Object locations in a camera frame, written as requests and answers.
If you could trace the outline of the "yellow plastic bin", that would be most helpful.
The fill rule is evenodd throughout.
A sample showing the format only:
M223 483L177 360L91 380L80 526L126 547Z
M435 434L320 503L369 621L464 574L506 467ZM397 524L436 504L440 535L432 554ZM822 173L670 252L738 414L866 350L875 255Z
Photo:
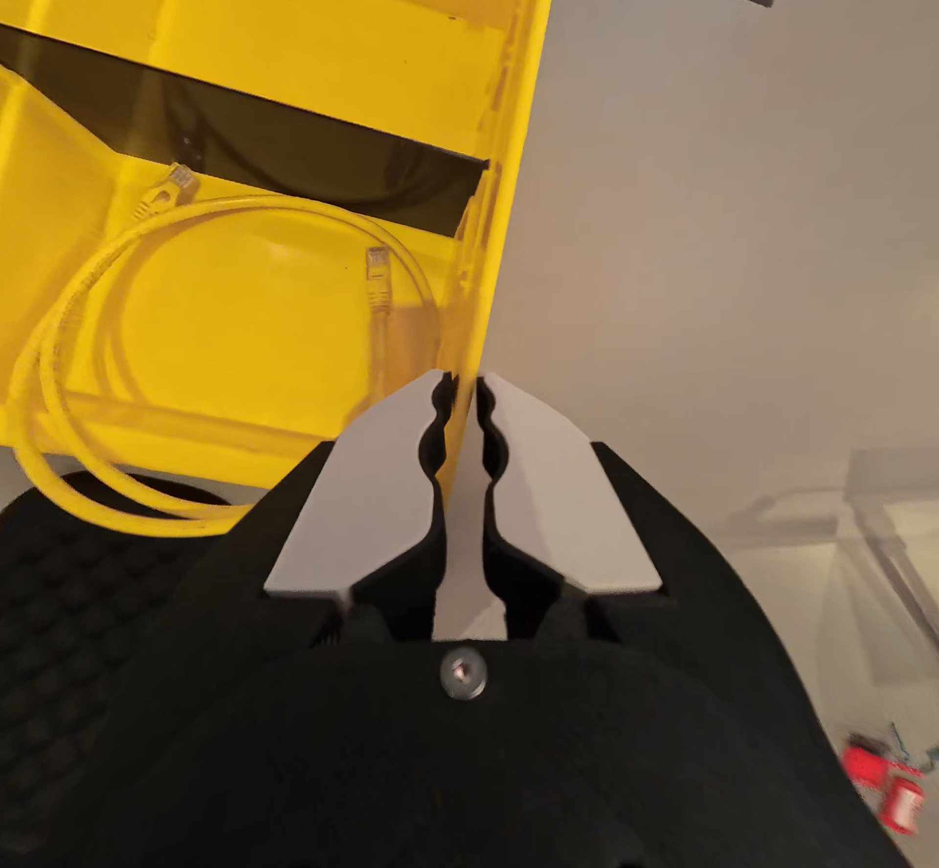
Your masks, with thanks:
M254 487L482 354L552 0L2 0L2 446L30 334L110 463Z

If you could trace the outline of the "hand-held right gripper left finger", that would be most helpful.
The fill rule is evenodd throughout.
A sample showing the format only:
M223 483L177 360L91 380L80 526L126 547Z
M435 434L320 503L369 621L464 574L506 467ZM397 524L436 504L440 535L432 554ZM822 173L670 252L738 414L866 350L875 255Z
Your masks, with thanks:
M265 580L271 597L350 599L442 527L448 373L431 369L335 440Z

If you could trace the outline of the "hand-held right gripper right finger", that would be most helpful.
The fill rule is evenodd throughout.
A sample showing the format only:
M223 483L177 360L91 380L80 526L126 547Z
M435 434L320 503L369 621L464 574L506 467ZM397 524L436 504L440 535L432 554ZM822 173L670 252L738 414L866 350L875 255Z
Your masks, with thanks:
M496 539L586 595L651 593L662 578L588 436L494 373L477 385L480 428L495 447Z

